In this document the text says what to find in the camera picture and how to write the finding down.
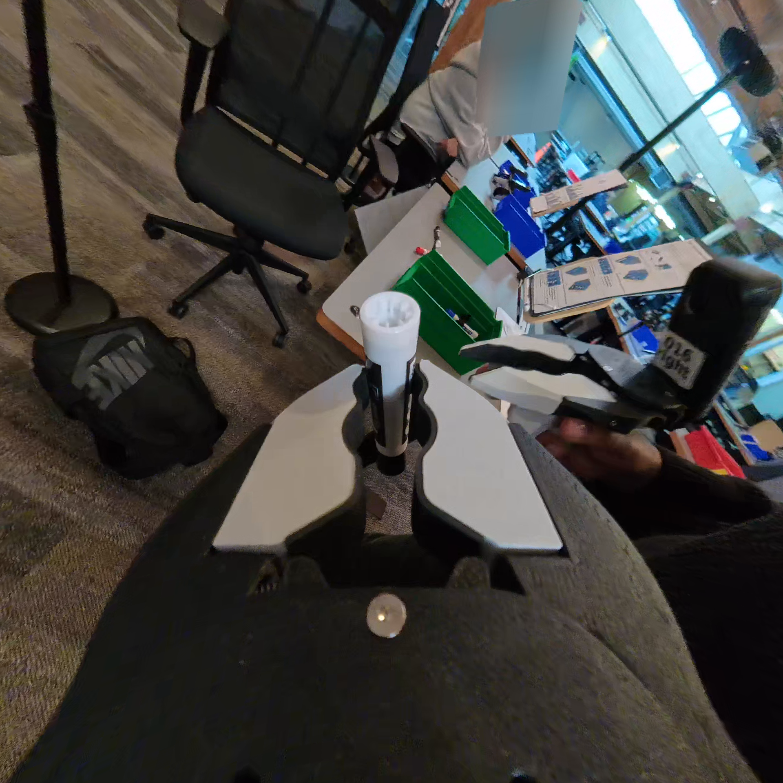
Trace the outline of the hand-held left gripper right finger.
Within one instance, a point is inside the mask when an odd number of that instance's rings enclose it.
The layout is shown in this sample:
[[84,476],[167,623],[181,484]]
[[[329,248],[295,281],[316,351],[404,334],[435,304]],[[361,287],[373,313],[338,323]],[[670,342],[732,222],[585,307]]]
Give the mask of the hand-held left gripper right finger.
[[505,416],[429,360],[414,379],[423,512],[480,550],[560,553],[562,538]]

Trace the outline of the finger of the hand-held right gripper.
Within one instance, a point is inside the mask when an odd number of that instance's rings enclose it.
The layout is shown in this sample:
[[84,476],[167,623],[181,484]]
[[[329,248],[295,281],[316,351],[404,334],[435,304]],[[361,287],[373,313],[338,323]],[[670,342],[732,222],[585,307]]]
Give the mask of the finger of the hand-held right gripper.
[[596,381],[571,373],[497,367],[474,374],[469,384],[488,397],[541,416],[599,417],[619,401]]
[[592,345],[557,335],[512,335],[465,345],[459,357],[513,369],[574,369]]

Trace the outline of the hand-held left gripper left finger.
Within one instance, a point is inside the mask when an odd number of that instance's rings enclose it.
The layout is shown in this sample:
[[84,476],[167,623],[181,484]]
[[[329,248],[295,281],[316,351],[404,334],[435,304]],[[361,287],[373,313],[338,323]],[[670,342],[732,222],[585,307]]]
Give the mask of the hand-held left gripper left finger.
[[359,450],[368,406],[354,364],[291,403],[265,437],[212,545],[283,555],[362,494]]

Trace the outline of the person's right forearm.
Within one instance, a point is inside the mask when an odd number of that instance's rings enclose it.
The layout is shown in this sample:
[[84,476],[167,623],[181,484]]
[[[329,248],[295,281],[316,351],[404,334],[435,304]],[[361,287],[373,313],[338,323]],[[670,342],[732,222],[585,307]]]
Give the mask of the person's right forearm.
[[634,540],[738,532],[751,523],[781,531],[781,504],[757,484],[718,475],[656,447],[659,469],[626,502],[616,520]]

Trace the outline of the person's right hand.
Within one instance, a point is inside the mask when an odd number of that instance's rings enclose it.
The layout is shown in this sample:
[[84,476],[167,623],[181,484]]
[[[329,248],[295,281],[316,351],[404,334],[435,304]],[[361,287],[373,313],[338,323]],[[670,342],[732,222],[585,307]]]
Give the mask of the person's right hand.
[[536,441],[585,482],[631,489],[650,483],[661,472],[660,451],[645,437],[619,434],[572,417],[559,419]]

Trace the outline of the green plastic bin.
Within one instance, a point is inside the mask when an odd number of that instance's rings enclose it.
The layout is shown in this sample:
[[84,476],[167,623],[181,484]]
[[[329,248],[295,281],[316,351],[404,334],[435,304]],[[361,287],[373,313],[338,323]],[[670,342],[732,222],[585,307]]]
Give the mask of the green plastic bin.
[[510,233],[484,203],[466,187],[459,188],[445,208],[449,230],[485,265],[491,265],[511,249]]
[[[499,338],[503,325],[495,312],[471,288],[438,250],[420,256],[397,280],[394,291],[415,299],[420,308],[419,335],[459,375],[478,363],[459,357],[461,347]],[[479,333],[473,341],[447,314],[469,316],[469,324]]]

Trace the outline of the blue plastic bin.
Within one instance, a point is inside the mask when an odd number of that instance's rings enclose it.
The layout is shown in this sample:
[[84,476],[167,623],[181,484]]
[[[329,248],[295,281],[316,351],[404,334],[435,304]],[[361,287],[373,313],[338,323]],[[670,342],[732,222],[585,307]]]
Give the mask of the blue plastic bin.
[[546,246],[546,238],[530,214],[533,192],[515,190],[495,206],[494,215],[508,231],[511,246],[525,259],[534,256]]

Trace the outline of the red plastic bin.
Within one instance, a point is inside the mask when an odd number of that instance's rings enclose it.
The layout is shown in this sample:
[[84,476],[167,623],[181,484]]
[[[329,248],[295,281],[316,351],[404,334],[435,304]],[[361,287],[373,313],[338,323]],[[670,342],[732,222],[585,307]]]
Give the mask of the red plastic bin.
[[683,436],[692,461],[710,472],[721,476],[746,479],[737,461],[729,455],[707,426],[692,429]]

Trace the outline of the black backpack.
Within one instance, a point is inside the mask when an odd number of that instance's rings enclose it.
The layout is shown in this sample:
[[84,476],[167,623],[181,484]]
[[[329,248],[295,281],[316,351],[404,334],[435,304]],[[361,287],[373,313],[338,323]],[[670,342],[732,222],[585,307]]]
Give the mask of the black backpack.
[[34,374],[91,432],[101,462],[140,480],[211,457],[228,426],[185,338],[144,317],[34,339]]

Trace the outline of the black pole stand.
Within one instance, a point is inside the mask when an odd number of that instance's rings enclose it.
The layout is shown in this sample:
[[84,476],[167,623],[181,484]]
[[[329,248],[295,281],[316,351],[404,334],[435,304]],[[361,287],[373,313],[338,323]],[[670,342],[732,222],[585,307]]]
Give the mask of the black pole stand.
[[31,85],[24,112],[38,150],[53,270],[17,279],[4,305],[18,327],[38,336],[104,323],[117,316],[118,307],[104,288],[70,270],[44,2],[23,1],[21,9]]
[[778,76],[768,57],[756,39],[748,31],[738,27],[728,28],[719,39],[719,54],[727,67],[717,82],[690,106],[668,123],[656,136],[646,142],[640,150],[627,157],[619,166],[625,174],[642,158],[650,153],[662,140],[670,136],[718,93],[731,83],[738,82],[741,89],[755,97],[764,97],[778,85]]

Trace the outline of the person's black clothing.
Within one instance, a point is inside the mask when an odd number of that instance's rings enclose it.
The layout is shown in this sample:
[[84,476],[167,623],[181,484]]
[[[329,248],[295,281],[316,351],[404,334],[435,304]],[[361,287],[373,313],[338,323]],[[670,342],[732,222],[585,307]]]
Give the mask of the person's black clothing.
[[782,781],[781,518],[636,545],[729,736],[761,781]]

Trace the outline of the black office chair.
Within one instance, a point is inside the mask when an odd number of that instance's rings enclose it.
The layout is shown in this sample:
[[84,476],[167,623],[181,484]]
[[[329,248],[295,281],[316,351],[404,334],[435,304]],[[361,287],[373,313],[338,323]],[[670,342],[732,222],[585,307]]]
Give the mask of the black office chair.
[[351,185],[342,196],[345,210],[376,201],[396,188],[398,145],[406,138],[406,131],[401,130],[400,135],[393,135],[392,131],[404,103],[425,81],[449,14],[446,2],[425,3],[396,89],[383,110],[367,124],[357,145],[358,161],[351,174],[345,177]]
[[278,324],[289,326],[265,269],[308,273],[271,244],[331,260],[347,236],[337,181],[356,149],[415,2],[235,1],[218,12],[180,2],[190,44],[181,98],[175,172],[188,198],[227,220],[232,234],[148,214],[151,240],[166,232],[226,252],[171,301],[181,319],[191,299],[224,275],[248,272]]

